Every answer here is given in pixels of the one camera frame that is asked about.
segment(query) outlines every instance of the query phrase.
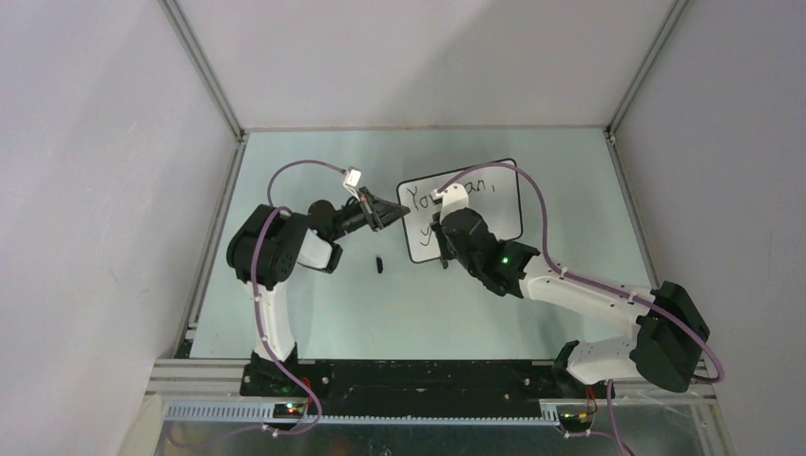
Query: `cable connector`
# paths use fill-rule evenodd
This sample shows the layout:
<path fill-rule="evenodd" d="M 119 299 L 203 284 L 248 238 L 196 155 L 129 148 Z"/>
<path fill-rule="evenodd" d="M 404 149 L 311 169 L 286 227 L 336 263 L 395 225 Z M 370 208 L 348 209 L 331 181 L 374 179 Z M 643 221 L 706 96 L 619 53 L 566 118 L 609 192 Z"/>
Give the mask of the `cable connector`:
<path fill-rule="evenodd" d="M 350 192 L 350 195 L 353 195 L 356 200 L 360 200 L 358 197 L 358 181 L 361 180 L 361 171 L 356 168 L 350 166 L 347 168 L 347 172 L 344 173 L 344 182 L 341 185 Z"/>

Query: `whiteboard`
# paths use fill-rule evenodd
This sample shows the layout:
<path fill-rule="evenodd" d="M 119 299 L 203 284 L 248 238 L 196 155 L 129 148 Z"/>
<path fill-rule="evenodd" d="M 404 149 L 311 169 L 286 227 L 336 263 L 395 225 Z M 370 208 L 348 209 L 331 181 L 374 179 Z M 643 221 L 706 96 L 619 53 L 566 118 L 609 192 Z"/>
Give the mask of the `whiteboard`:
<path fill-rule="evenodd" d="M 497 162 L 516 165 L 513 159 Z M 403 226 L 409 258 L 413 262 L 422 263 L 439 258 L 439 245 L 431 230 L 433 214 L 439 212 L 439 205 L 431 198 L 431 191 L 464 169 L 467 168 L 404 180 L 397 185 L 397 200 L 411 209 L 403 218 Z M 459 183 L 468 191 L 470 209 L 484 218 L 491 233 L 503 240 L 521 236 L 523 217 L 517 173 L 501 167 L 485 168 L 468 174 Z"/>

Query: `white wall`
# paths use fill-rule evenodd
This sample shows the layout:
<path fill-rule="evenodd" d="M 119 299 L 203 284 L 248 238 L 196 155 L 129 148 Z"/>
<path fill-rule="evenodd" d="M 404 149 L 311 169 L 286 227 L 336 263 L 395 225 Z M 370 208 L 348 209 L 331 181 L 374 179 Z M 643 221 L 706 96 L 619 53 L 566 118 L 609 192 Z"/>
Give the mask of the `white wall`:
<path fill-rule="evenodd" d="M 185 0 L 247 127 L 605 125 L 672 0 Z"/>
<path fill-rule="evenodd" d="M 663 276 L 725 363 L 741 455 L 802 454 L 806 9 L 693 2 L 617 135 Z"/>
<path fill-rule="evenodd" d="M 0 454 L 115 454 L 233 141 L 158 2 L 0 11 Z"/>

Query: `light blue tabletop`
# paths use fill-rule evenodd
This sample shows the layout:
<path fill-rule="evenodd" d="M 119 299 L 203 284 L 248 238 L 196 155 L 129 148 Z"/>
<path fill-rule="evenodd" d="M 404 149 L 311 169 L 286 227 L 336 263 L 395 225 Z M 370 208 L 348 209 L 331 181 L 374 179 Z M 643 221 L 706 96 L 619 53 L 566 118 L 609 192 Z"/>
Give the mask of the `light blue tabletop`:
<path fill-rule="evenodd" d="M 513 158 L 546 197 L 548 246 L 570 270 L 649 286 L 602 130 L 501 128 L 252 133 L 201 307 L 191 357 L 246 358 L 255 343 L 252 301 L 225 259 L 227 244 L 287 162 L 317 159 L 362 172 L 361 184 L 397 201 L 401 181 Z M 520 184 L 524 234 L 540 246 L 540 207 Z M 341 176 L 316 165 L 277 179 L 275 203 L 305 212 L 349 197 Z M 297 267 L 289 279 L 291 327 L 302 358 L 551 359 L 574 339 L 616 335 L 597 321 L 540 301 L 499 297 L 453 262 L 413 264 L 403 226 L 359 230 L 338 242 L 338 268 Z M 379 275 L 375 257 L 381 257 Z"/>

